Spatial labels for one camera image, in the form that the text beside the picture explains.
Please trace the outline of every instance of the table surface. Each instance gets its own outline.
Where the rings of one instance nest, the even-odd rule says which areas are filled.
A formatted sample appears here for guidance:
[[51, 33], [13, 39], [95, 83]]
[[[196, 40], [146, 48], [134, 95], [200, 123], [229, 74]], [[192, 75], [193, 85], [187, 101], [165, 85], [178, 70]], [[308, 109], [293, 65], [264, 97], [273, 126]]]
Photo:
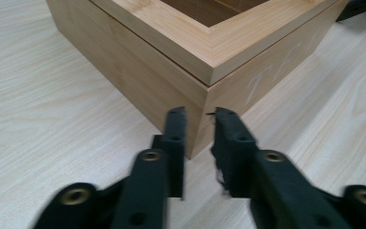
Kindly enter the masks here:
[[[366, 185], [366, 13], [333, 24], [314, 54], [243, 115], [336, 195]], [[30, 228], [62, 187], [126, 176], [159, 132], [58, 30], [43, 0], [0, 0], [0, 228]], [[221, 195], [209, 149], [186, 163], [170, 228], [254, 228]]]

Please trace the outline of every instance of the clamp jaw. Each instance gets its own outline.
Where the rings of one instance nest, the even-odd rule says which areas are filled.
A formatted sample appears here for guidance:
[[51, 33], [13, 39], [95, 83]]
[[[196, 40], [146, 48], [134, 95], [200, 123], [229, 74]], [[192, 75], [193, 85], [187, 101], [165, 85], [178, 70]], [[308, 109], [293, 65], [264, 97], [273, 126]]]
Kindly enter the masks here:
[[284, 154], [260, 150], [234, 112], [217, 108], [214, 115], [221, 183], [233, 198], [252, 199], [257, 228], [366, 228], [366, 186], [348, 186], [341, 198], [323, 192]]
[[[251, 198], [259, 229], [366, 228], [366, 186], [342, 197], [315, 188], [282, 153], [260, 150], [239, 116], [217, 108], [212, 153], [233, 198]], [[35, 229], [166, 228], [167, 198], [183, 198], [186, 117], [168, 112], [164, 135], [139, 153], [129, 177], [105, 190], [74, 183], [46, 207]]]
[[140, 152], [126, 177], [105, 190], [74, 183], [49, 203], [35, 229], [166, 228], [167, 198], [183, 198], [184, 108], [168, 112], [164, 135]]
[[366, 12], [366, 0], [350, 0], [336, 21], [343, 21], [363, 12]]

